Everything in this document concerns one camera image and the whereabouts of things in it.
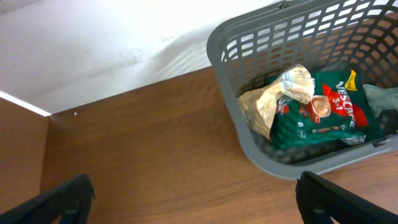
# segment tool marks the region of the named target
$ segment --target yellow label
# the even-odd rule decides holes
[[[348,78],[348,81],[346,82],[346,89],[347,90],[351,90],[351,91],[358,91],[355,87],[355,75],[356,73],[354,72],[354,70],[351,71],[351,75]]]

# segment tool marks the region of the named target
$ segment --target brown wooden table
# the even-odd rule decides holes
[[[397,155],[324,177],[398,213]],[[246,159],[211,68],[52,115],[42,190],[81,173],[90,223],[302,223],[295,182]]]

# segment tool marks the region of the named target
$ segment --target basket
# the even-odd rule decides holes
[[[232,18],[210,35],[207,54],[246,156],[283,179],[305,170],[322,174],[393,150],[396,110],[383,111],[379,125],[387,138],[345,148],[325,142],[289,149],[270,147],[243,119],[237,97],[265,85],[267,77],[295,64],[309,70],[333,63],[355,67],[363,83],[398,86],[398,1],[283,1]]]

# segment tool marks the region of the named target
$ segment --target beige wrapper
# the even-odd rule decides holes
[[[310,72],[303,65],[294,65],[284,71],[270,85],[248,91],[238,98],[244,118],[249,126],[269,139],[277,100],[287,95],[308,104],[314,94]]]

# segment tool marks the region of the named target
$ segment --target green coffee package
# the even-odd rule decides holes
[[[354,70],[311,72],[311,76],[315,85],[311,102],[305,105],[291,100],[275,115],[271,129],[275,149],[336,139],[372,141],[384,136]]]

